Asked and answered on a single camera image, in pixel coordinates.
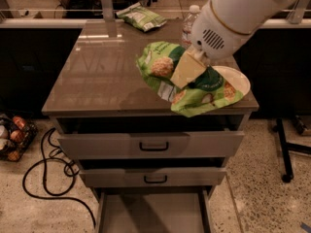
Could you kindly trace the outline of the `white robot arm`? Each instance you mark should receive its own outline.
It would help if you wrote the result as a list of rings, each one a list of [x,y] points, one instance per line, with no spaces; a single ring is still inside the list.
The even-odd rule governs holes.
[[[191,46],[171,82],[183,88],[200,76],[211,60],[233,55],[272,16],[297,0],[208,0],[191,27]]]

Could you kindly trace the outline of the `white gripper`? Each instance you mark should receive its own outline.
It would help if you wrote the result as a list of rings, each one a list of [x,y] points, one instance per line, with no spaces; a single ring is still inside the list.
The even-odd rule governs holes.
[[[248,40],[248,35],[233,32],[221,22],[211,3],[202,7],[190,34],[190,50],[183,53],[170,79],[179,88],[204,73],[205,63],[233,55]]]

